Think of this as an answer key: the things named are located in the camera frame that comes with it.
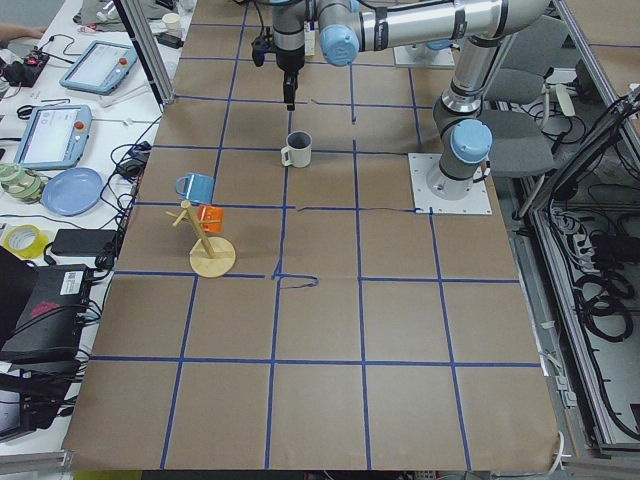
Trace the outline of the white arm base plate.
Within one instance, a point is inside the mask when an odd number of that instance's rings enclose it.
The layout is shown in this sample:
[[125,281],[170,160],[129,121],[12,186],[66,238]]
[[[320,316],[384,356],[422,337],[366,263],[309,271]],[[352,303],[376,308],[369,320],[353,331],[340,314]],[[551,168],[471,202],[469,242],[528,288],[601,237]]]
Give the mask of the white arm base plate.
[[452,180],[440,171],[440,154],[409,153],[414,210],[435,215],[491,215],[481,168],[467,180]]

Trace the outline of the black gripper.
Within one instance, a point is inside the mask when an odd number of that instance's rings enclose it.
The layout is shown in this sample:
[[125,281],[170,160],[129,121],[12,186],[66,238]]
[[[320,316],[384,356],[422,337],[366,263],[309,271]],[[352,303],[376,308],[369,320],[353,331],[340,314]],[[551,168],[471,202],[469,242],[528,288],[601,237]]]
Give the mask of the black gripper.
[[285,73],[283,78],[283,102],[288,111],[296,105],[297,74],[303,68],[303,49],[276,49],[276,63]]

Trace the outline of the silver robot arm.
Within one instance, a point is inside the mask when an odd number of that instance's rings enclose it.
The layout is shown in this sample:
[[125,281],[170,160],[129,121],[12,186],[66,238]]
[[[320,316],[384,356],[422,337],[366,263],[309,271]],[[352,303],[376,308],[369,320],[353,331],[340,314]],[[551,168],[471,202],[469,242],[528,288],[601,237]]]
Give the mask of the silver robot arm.
[[450,69],[450,85],[434,107],[442,138],[446,121],[475,118],[503,61],[503,42],[544,13],[544,1],[420,1],[373,6],[364,1],[272,1],[273,24],[253,44],[261,63],[272,53],[283,72],[283,101],[295,108],[305,64],[305,26],[319,30],[326,62],[347,66],[358,54],[391,49],[397,65]]

